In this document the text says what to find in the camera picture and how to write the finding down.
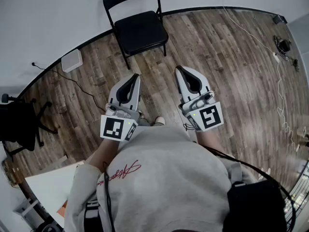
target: shoe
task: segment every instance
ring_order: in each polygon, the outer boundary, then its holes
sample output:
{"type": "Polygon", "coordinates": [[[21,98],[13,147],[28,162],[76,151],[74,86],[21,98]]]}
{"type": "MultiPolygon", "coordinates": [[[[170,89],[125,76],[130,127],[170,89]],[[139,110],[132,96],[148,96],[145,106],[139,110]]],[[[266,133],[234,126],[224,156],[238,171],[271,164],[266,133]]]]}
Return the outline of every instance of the shoe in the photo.
{"type": "Polygon", "coordinates": [[[140,114],[140,118],[144,118],[144,114],[142,113],[140,109],[139,109],[139,114],[140,114]]]}
{"type": "Polygon", "coordinates": [[[163,117],[158,117],[158,118],[155,119],[154,123],[155,124],[156,123],[161,123],[161,124],[165,125],[165,119],[163,117]]]}

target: chair seat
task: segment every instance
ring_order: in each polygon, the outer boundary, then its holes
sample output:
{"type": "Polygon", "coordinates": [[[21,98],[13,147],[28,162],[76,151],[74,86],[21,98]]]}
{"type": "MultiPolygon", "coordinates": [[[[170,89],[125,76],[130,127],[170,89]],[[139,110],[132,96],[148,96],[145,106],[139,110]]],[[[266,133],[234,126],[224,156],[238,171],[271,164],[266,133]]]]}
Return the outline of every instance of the chair seat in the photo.
{"type": "Polygon", "coordinates": [[[32,104],[12,102],[7,105],[0,105],[0,118],[1,140],[18,142],[27,150],[34,150],[35,133],[38,125],[32,104]]]}
{"type": "Polygon", "coordinates": [[[130,55],[164,45],[169,39],[154,11],[116,21],[115,28],[125,53],[130,55]]]}

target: gray sweatshirt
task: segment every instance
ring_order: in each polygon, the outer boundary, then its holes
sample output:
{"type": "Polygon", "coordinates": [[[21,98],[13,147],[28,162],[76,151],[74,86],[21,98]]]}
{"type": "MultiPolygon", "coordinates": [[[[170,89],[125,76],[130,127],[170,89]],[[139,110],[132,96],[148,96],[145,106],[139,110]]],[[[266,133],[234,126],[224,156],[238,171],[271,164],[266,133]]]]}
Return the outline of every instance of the gray sweatshirt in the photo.
{"type": "MultiPolygon", "coordinates": [[[[116,232],[222,231],[231,183],[256,181],[239,163],[218,159],[169,126],[138,127],[107,173],[116,232]]],[[[95,198],[109,231],[104,175],[82,165],[68,199],[66,232],[84,231],[85,203],[95,198]]]]}

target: black folding chair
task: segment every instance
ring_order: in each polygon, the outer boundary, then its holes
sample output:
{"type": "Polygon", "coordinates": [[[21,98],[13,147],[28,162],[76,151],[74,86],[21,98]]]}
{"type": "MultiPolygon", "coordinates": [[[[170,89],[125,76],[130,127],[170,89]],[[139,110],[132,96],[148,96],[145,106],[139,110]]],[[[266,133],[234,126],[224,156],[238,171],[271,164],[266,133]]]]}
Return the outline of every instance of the black folding chair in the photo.
{"type": "Polygon", "coordinates": [[[109,10],[124,1],[126,0],[103,0],[103,4],[127,68],[130,70],[127,58],[135,54],[163,46],[166,56],[165,44],[169,36],[163,27],[160,0],[156,13],[147,11],[116,21],[114,24],[109,10]]]}
{"type": "Polygon", "coordinates": [[[0,141],[3,142],[7,156],[13,161],[13,155],[24,149],[34,150],[36,137],[39,146],[44,146],[40,139],[39,128],[52,134],[58,132],[47,128],[40,122],[45,109],[52,105],[50,102],[46,102],[38,115],[36,115],[33,108],[33,103],[36,102],[35,99],[32,99],[30,103],[25,103],[24,99],[13,98],[4,94],[2,102],[8,101],[14,102],[7,105],[0,104],[0,141]],[[21,147],[9,152],[4,141],[18,142],[21,147]]]}

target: white wall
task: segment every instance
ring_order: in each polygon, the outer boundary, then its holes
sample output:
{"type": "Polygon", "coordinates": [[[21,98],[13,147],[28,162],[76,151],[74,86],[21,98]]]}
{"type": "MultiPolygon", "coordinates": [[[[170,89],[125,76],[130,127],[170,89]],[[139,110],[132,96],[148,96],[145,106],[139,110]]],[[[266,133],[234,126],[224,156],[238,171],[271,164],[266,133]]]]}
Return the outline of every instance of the white wall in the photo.
{"type": "Polygon", "coordinates": [[[309,83],[309,14],[289,23],[288,27],[303,60],[309,83]]]}
{"type": "MultiPolygon", "coordinates": [[[[6,154],[0,142],[0,164],[5,158],[6,154]]],[[[32,230],[21,217],[13,213],[14,209],[25,199],[21,190],[11,187],[2,166],[0,166],[0,227],[4,232],[30,232],[32,230]]],[[[43,222],[33,210],[31,216],[31,219],[35,222],[39,221],[38,224],[43,222]]]]}
{"type": "MultiPolygon", "coordinates": [[[[128,1],[114,9],[117,18],[150,4],[128,1]]],[[[221,6],[221,0],[161,0],[162,10],[221,6]]],[[[291,22],[309,12],[309,0],[225,0],[226,6],[281,14],[291,22]]],[[[0,94],[18,94],[40,70],[76,46],[109,30],[102,0],[0,0],[0,94]]]]}

